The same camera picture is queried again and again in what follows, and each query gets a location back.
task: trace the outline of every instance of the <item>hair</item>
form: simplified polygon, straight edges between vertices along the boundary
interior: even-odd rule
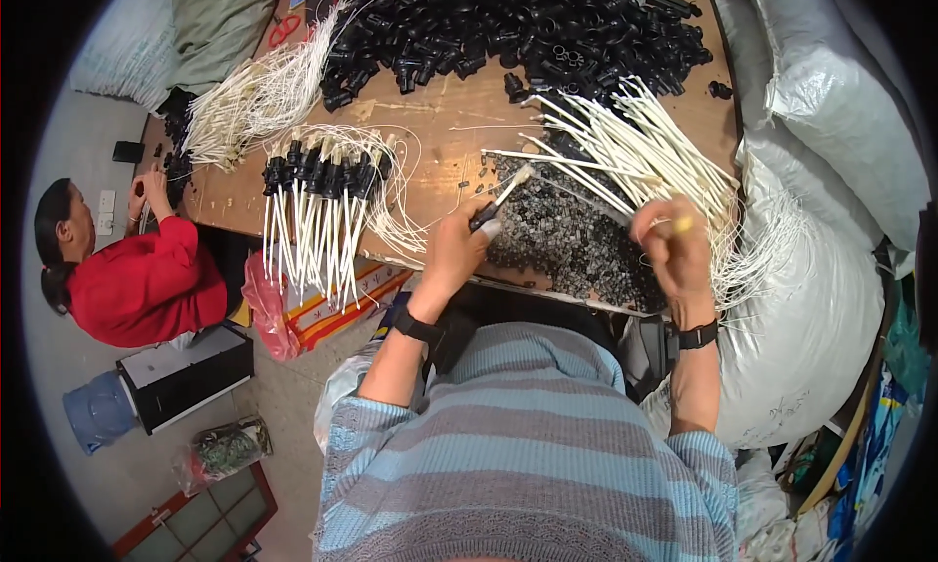
[[[68,313],[71,305],[71,294],[65,283],[77,263],[68,263],[62,258],[59,248],[58,235],[55,228],[59,222],[71,217],[71,179],[63,177],[57,179],[42,194],[40,204],[36,209],[36,248],[39,249],[42,261],[42,295],[46,298],[49,307],[59,315]]]

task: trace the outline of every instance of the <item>smartphone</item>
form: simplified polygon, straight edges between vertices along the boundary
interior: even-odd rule
[[[139,163],[144,160],[144,144],[117,141],[114,143],[114,154],[111,160],[118,163]]]

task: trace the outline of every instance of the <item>person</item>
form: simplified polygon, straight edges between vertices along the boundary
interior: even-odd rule
[[[417,321],[433,324],[483,260],[489,236],[467,227],[483,204],[463,204],[430,235],[406,306]],[[716,318],[704,226],[678,196],[647,204],[631,227],[682,331]],[[735,467],[714,436],[715,342],[681,351],[664,440],[627,399],[613,355],[577,332],[479,328],[417,413],[407,406],[422,350],[393,329],[356,396],[337,403],[314,559],[736,558]]]
[[[105,345],[135,348],[169,342],[221,322],[241,301],[247,245],[230,263],[206,245],[204,232],[175,216],[166,173],[154,163],[134,178],[124,238],[95,252],[95,222],[69,179],[53,182],[36,210],[42,294],[59,315]],[[144,203],[158,231],[138,235]]]

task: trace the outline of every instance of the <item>red sweater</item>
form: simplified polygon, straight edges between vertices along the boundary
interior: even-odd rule
[[[225,283],[192,222],[170,216],[159,232],[124,238],[79,263],[68,279],[68,312],[105,345],[164,343],[217,324]]]

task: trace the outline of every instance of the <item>striped sweater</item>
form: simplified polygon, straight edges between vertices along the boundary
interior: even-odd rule
[[[613,356],[481,328],[409,409],[346,398],[322,473],[321,560],[731,560],[737,492],[712,434],[661,440]]]

